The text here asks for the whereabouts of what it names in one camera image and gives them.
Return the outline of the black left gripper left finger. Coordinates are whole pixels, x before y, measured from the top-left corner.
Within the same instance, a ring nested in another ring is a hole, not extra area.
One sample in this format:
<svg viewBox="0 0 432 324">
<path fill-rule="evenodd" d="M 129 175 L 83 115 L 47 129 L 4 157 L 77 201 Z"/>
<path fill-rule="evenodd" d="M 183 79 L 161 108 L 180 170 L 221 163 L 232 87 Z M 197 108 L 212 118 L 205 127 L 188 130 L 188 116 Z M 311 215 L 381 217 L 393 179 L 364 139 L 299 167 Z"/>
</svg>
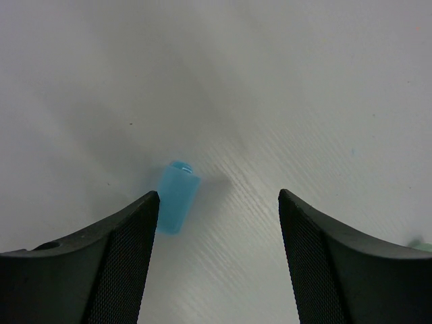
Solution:
<svg viewBox="0 0 432 324">
<path fill-rule="evenodd" d="M 2 323 L 136 323 L 159 196 L 33 250 L 1 254 Z"/>
</svg>

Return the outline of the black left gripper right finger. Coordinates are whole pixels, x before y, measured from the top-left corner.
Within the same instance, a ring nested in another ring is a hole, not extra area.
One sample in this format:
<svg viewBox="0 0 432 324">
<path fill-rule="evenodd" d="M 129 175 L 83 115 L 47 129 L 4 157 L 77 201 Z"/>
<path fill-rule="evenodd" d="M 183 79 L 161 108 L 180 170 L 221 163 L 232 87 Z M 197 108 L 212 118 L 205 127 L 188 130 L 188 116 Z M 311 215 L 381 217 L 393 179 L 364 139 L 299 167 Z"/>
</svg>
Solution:
<svg viewBox="0 0 432 324">
<path fill-rule="evenodd" d="M 301 323 L 430 323 L 431 253 L 362 233 L 283 189 L 279 220 Z"/>
</svg>

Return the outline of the green highlighter pen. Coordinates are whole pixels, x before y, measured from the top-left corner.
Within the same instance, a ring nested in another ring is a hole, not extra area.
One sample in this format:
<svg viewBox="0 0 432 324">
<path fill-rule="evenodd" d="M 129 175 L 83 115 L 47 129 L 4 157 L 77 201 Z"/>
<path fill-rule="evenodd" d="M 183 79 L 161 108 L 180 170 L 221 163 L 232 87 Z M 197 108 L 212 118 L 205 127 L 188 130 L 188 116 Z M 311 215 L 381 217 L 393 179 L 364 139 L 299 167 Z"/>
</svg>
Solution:
<svg viewBox="0 0 432 324">
<path fill-rule="evenodd" d="M 425 241 L 422 236 L 416 236 L 411 239 L 407 245 L 409 248 L 413 248 L 416 250 L 422 250 L 426 252 L 432 252 L 432 244 Z"/>
</svg>

